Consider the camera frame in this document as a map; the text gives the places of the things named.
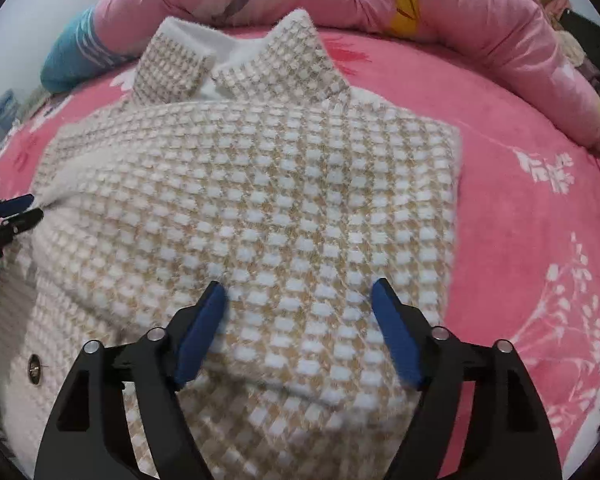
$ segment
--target white flower pattern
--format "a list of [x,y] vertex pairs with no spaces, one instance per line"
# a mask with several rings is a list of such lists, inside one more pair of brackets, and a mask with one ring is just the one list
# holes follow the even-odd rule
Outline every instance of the white flower pattern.
[[115,78],[109,83],[110,87],[120,86],[120,90],[123,92],[129,92],[134,87],[134,81],[136,80],[136,67],[120,72]]
[[572,233],[570,259],[549,264],[536,309],[510,338],[532,376],[550,367],[568,381],[542,399],[555,438],[592,406],[600,387],[600,299],[588,264]]
[[573,160],[568,153],[558,153],[555,162],[549,161],[537,153],[525,153],[518,148],[512,148],[518,157],[520,168],[529,173],[534,182],[549,182],[554,193],[567,194],[569,186],[574,183],[571,173],[565,168],[573,166]]
[[40,128],[44,123],[46,123],[49,119],[53,119],[56,115],[58,115],[62,109],[71,102],[74,98],[73,94],[68,95],[61,101],[51,102],[42,110],[40,110],[35,117],[32,119],[32,124],[30,128],[30,132],[35,132]]

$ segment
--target checkered sweater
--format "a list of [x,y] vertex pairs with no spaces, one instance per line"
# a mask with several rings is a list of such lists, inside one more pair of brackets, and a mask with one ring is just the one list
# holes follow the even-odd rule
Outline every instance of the checkered sweater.
[[[31,471],[85,341],[135,340],[219,280],[228,314],[179,393],[214,477],[380,479],[417,396],[398,381],[370,287],[385,276],[432,322],[444,314],[457,134],[356,100],[302,11],[233,65],[192,49],[183,27],[195,36],[167,20],[131,97],[66,127],[40,163],[45,219],[0,264],[13,449]],[[220,98],[196,100],[203,87]],[[40,386],[26,378],[32,353]]]

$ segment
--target button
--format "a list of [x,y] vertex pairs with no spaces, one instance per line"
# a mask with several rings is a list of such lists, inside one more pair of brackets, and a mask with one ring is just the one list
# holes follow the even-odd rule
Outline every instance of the button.
[[36,354],[31,354],[31,357],[29,358],[27,374],[29,375],[31,384],[40,384],[40,381],[42,380],[42,364],[40,363],[40,357]]

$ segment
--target metal screw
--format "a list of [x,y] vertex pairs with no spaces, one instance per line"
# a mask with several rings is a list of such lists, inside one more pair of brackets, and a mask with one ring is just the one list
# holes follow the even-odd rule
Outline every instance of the metal screw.
[[91,341],[89,341],[87,344],[85,344],[82,349],[87,353],[87,354],[95,354],[98,350],[100,350],[100,342],[96,341],[95,339],[92,339]]
[[161,326],[157,326],[146,333],[146,338],[149,341],[160,341],[160,339],[162,339],[166,333],[167,332],[165,329],[163,329]]
[[511,352],[513,352],[513,345],[506,339],[500,339],[496,343],[496,348],[500,350],[503,354],[510,354]]
[[438,341],[446,341],[449,339],[449,330],[443,326],[435,326],[431,329],[431,335],[433,336],[433,339],[437,339]]
[[40,364],[40,358],[36,354],[32,354],[29,358],[27,373],[31,384],[40,384],[40,380],[42,379],[42,364]]

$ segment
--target pink blanket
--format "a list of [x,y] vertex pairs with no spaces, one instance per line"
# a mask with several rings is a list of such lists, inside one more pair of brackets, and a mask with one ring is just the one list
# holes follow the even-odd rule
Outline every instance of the pink blanket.
[[[600,161],[442,47],[321,36],[353,85],[459,128],[458,249],[445,322],[465,340],[516,344],[572,471],[600,421]],[[127,66],[90,82],[14,132],[0,152],[0,197],[26,192],[58,128],[119,99],[133,76]]]
[[318,26],[449,46],[600,153],[600,98],[560,52],[538,0],[100,0],[60,36],[42,82],[69,90],[139,56],[167,16],[215,27],[271,25],[298,8]]

